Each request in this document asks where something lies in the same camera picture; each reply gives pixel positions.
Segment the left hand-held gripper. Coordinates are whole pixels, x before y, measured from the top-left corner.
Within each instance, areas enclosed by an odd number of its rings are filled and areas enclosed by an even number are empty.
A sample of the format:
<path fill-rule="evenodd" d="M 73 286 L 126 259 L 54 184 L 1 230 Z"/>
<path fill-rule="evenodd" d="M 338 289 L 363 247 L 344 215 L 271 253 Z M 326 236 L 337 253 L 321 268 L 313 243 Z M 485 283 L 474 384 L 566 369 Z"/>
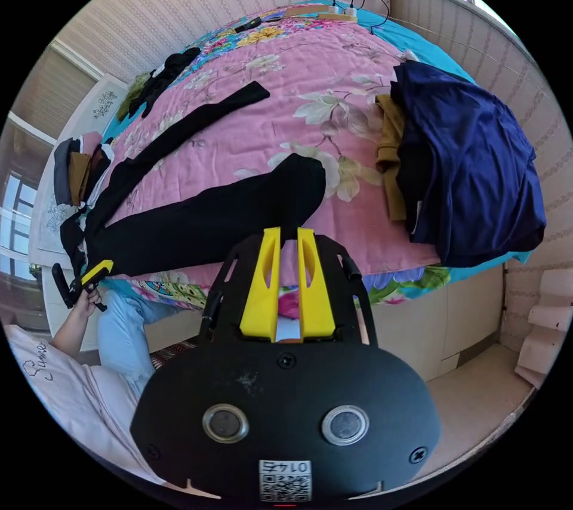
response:
<path fill-rule="evenodd" d="M 113 261 L 104 259 L 87 271 L 81 279 L 75 279 L 69 287 L 67 307 L 78 313 L 93 313 L 95 310 L 107 311 L 98 290 L 98 284 L 105 279 L 113 269 Z"/>

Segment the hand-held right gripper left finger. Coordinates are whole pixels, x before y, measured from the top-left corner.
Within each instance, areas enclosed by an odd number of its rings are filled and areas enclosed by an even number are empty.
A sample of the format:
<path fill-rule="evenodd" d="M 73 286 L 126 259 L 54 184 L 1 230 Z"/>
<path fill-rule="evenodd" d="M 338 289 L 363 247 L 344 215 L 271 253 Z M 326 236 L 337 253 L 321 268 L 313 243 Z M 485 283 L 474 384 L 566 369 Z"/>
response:
<path fill-rule="evenodd" d="M 275 337 L 278 322 L 281 229 L 264 230 L 239 328 L 246 337 Z"/>

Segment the person's left hand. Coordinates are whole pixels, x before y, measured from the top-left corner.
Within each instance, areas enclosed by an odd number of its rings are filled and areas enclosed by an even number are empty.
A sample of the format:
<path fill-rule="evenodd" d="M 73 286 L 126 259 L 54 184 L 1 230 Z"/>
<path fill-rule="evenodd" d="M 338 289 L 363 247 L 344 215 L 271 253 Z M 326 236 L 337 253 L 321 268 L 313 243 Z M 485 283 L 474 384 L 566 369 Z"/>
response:
<path fill-rule="evenodd" d="M 102 298 L 98 288 L 90 286 L 89 289 L 82 290 L 70 314 L 78 320 L 87 321 L 101 303 Z"/>

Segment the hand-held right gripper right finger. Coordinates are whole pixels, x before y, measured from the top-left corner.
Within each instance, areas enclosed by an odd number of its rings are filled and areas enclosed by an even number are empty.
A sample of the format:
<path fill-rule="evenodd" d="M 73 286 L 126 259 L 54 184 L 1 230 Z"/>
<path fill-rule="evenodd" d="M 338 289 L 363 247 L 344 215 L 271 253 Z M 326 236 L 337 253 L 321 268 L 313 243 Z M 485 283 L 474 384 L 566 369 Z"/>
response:
<path fill-rule="evenodd" d="M 297 253 L 301 338 L 329 339 L 335 322 L 313 230 L 298 228 Z"/>

